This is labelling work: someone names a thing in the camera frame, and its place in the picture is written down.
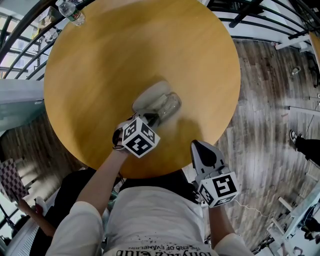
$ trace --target bottle cap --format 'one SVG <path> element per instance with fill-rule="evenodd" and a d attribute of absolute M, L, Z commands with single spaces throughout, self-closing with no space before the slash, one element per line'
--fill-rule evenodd
<path fill-rule="evenodd" d="M 58 1 L 55 2 L 55 5 L 56 5 L 56 6 L 59 6 L 59 5 L 61 5 L 63 2 L 64 2 L 64 0 L 58 0 Z"/>

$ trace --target white t-shirt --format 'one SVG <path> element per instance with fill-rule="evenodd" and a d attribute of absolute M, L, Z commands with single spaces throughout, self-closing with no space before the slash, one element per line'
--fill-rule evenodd
<path fill-rule="evenodd" d="M 107 224 L 98 211 L 76 202 L 57 228 L 47 256 L 252 256 L 243 240 L 229 234 L 212 250 L 204 244 L 201 206 L 160 187 L 121 191 Z"/>

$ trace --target plastic water bottle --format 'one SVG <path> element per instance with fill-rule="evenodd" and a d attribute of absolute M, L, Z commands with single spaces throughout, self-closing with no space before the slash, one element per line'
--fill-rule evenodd
<path fill-rule="evenodd" d="M 59 7 L 60 13 L 68 18 L 74 25 L 81 26 L 85 23 L 85 15 L 79 11 L 75 4 L 65 0 L 58 0 L 55 3 Z"/>

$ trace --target cube with fiducial marker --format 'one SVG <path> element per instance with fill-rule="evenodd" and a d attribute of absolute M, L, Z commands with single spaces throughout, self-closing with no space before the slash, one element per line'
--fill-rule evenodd
<path fill-rule="evenodd" d="M 209 207 L 213 208 L 232 201 L 240 193 L 240 189 L 236 174 L 229 172 L 201 180 L 198 192 Z"/>
<path fill-rule="evenodd" d="M 160 137 L 139 117 L 123 127 L 122 145 L 137 158 L 153 150 L 159 141 Z"/>

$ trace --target person's right hand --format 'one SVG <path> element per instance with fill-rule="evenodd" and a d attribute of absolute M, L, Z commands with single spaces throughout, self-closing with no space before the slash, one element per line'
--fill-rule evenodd
<path fill-rule="evenodd" d="M 29 204 L 27 204 L 27 202 L 25 200 L 23 200 L 22 198 L 19 199 L 18 203 L 17 203 L 17 208 L 25 213 L 25 214 L 29 214 L 30 211 L 32 211 L 31 207 L 29 206 Z"/>

